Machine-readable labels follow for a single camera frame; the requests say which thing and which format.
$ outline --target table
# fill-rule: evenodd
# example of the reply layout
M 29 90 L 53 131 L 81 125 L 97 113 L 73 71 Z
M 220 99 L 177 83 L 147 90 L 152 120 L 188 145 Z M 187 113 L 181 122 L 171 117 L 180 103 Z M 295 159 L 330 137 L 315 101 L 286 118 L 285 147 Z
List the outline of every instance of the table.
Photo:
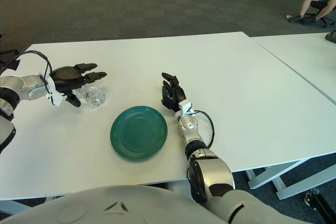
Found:
M 254 40 L 336 105 L 336 45 L 325 37 L 326 33 L 297 34 L 256 37 Z M 272 180 L 279 199 L 285 199 L 336 178 L 336 165 L 333 165 L 287 187 L 280 175 L 308 159 L 267 167 L 258 176 L 248 170 L 249 186 L 252 189 L 258 188 Z
M 0 199 L 65 195 L 119 184 L 185 178 L 186 160 L 173 112 L 161 99 L 161 72 L 178 77 L 193 108 L 215 124 L 212 150 L 233 172 L 335 152 L 336 106 L 244 33 L 37 44 L 54 69 L 95 62 L 107 77 L 96 86 L 105 103 L 92 109 L 47 99 L 23 101 L 13 120 L 17 133 L 0 156 Z M 17 72 L 45 69 L 25 55 Z M 114 119 L 136 105 L 157 109 L 168 125 L 153 158 L 130 162 L 110 144 Z M 207 142 L 211 127 L 197 116 Z M 314 145 L 316 140 L 321 144 Z

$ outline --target green plate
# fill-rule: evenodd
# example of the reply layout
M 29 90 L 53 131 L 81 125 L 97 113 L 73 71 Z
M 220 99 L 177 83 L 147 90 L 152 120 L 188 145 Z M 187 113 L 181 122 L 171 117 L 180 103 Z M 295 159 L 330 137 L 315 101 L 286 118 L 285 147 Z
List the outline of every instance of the green plate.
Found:
M 147 106 L 136 106 L 122 112 L 110 132 L 115 152 L 134 161 L 154 155 L 166 138 L 165 119 L 157 110 Z

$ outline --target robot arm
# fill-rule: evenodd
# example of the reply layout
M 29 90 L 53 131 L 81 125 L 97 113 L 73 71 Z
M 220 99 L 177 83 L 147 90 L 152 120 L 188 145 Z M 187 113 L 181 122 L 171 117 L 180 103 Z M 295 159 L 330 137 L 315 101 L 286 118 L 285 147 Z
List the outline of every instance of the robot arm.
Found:
M 178 132 L 189 163 L 187 177 L 193 199 L 227 223 L 305 223 L 280 214 L 245 191 L 235 190 L 230 168 L 209 150 L 199 135 L 191 103 L 181 100 L 185 96 L 177 95 L 184 95 L 177 78 L 166 73 L 162 77 L 170 83 L 163 82 L 162 104 L 176 112 Z
M 58 68 L 45 76 L 0 77 L 0 153 L 15 136 L 16 129 L 11 120 L 14 118 L 14 110 L 20 101 L 35 100 L 46 96 L 53 105 L 60 105 L 65 99 L 72 105 L 79 107 L 80 101 L 72 93 L 72 90 L 107 75 L 105 72 L 92 72 L 82 76 L 82 73 L 95 67 L 97 65 L 94 63 L 83 63 L 74 67 Z

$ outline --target black chair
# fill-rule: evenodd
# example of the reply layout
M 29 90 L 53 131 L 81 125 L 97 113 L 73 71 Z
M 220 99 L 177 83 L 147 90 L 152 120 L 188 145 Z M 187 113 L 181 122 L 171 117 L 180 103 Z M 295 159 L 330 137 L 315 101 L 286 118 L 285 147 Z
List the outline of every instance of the black chair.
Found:
M 317 13 L 306 13 L 306 15 L 315 16 L 315 15 L 319 14 L 322 11 L 322 9 L 327 6 L 327 3 L 323 3 L 323 2 L 319 2 L 319 1 L 312 1 L 310 3 L 310 6 L 315 8 L 315 9 L 318 9 L 319 11 Z M 323 26 L 324 28 L 326 28 L 328 26 L 328 23 L 327 23 L 326 20 L 331 21 L 330 25 L 332 25 L 332 26 L 335 25 L 335 23 L 336 23 L 336 20 L 333 20 L 333 19 L 328 18 L 328 17 L 323 17 L 320 20 L 324 23 L 324 26 Z

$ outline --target table leg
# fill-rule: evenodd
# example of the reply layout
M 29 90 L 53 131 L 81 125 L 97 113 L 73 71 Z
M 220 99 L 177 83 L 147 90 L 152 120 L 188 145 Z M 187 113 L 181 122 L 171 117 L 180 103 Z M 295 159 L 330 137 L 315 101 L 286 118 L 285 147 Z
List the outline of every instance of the table leg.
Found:
M 57 197 L 47 197 L 46 200 L 44 201 L 44 203 L 46 203 L 48 201 L 52 201 L 54 199 L 57 199 Z
M 286 187 L 282 181 L 281 182 L 283 185 L 281 185 L 280 182 L 281 179 L 276 178 L 275 183 L 277 183 L 278 186 L 280 185 L 278 188 L 277 185 L 275 184 L 278 190 L 277 196 L 279 199 L 286 199 L 293 195 L 299 194 L 303 191 L 309 190 L 313 187 L 324 184 L 335 178 L 336 178 L 336 164 L 289 187 Z
M 9 214 L 9 215 L 15 215 L 15 214 L 18 214 L 19 212 L 26 211 L 30 208 L 31 207 L 28 207 L 26 205 L 23 205 L 13 200 L 0 201 L 0 211 L 6 214 Z
M 281 176 L 282 174 L 288 172 L 289 170 L 292 170 L 294 167 L 297 167 L 298 165 L 302 164 L 303 162 L 307 161 L 308 158 L 304 158 L 299 161 L 281 164 L 281 165 L 274 165 L 266 167 L 266 171 L 259 174 L 258 176 L 255 176 L 253 170 L 247 170 L 246 175 L 249 178 L 248 185 L 251 189 L 256 189 L 259 186 L 262 186 L 271 180 Z

